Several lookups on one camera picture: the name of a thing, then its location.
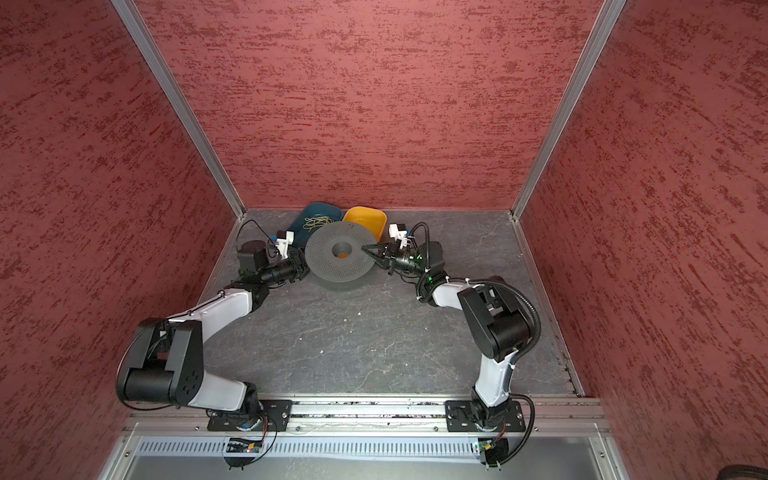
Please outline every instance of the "metal bracket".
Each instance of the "metal bracket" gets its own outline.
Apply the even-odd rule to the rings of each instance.
[[[445,402],[445,423],[449,432],[482,432],[474,420],[469,418],[469,401],[449,400]],[[524,432],[525,420],[520,409],[520,402],[509,402],[509,413],[504,415],[507,432]]]
[[[274,432],[277,428],[278,432],[285,432],[290,420],[290,410],[293,402],[291,400],[265,400],[262,402],[264,412],[270,418],[269,426],[267,430]],[[234,422],[226,417],[220,417],[216,413],[212,413],[210,420],[208,420],[209,432],[240,432]]]

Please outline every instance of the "spool center hole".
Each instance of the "spool center hole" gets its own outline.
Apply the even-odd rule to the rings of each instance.
[[[352,245],[348,244],[347,242],[338,242],[336,245],[331,247],[331,253],[333,253],[333,256],[336,258],[347,258],[351,252]]]

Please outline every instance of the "yellow tray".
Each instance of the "yellow tray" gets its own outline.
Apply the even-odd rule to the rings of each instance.
[[[344,215],[343,221],[359,223],[371,230],[376,241],[380,242],[386,228],[386,214],[381,210],[368,207],[352,207]]]

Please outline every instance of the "textured red wall panel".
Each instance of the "textured red wall panel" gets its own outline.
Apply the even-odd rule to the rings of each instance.
[[[601,0],[138,0],[249,207],[509,208]]]
[[[633,480],[768,466],[766,14],[630,0],[524,214]]]
[[[93,478],[135,326],[197,300],[233,215],[108,2],[0,31],[0,476]]]

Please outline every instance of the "metal corner post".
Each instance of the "metal corner post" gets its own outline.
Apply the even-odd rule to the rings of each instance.
[[[214,176],[216,183],[219,185],[224,196],[227,198],[232,210],[238,218],[241,218],[245,212],[245,204],[237,194],[234,185],[224,167],[219,161],[219,157],[216,155],[214,147],[208,141],[208,137],[205,135],[203,127],[200,122],[197,121],[192,107],[187,102],[184,94],[181,93],[179,84],[174,78],[174,74],[171,73],[168,65],[163,59],[163,55],[160,53],[160,49],[155,44],[152,34],[149,32],[147,25],[144,23],[141,13],[139,13],[136,4],[133,0],[111,0],[112,5],[118,11],[120,18],[123,20],[125,27],[128,29],[128,33],[136,42],[141,54],[144,56],[144,60],[152,70],[154,77],[160,86],[163,88],[168,101],[174,107],[176,115],[178,115],[184,128],[187,129],[187,133],[200,152],[201,157],[208,166],[211,174]]]
[[[554,147],[565,129],[571,112],[573,112],[589,76],[598,62],[605,42],[611,35],[614,25],[616,25],[621,9],[624,8],[624,2],[625,0],[605,0],[598,12],[598,17],[595,19],[592,31],[587,38],[587,42],[584,44],[584,49],[581,51],[576,68],[573,74],[571,74],[571,80],[568,81],[563,98],[560,100],[558,109],[552,118],[552,123],[549,125],[549,130],[547,130],[544,141],[541,142],[541,149],[536,154],[531,170],[528,172],[515,205],[512,207],[512,217],[516,220],[520,220],[522,217],[523,210],[536,188],[536,183],[541,178],[541,174],[544,173],[549,157],[552,155],[552,151],[554,151]]]

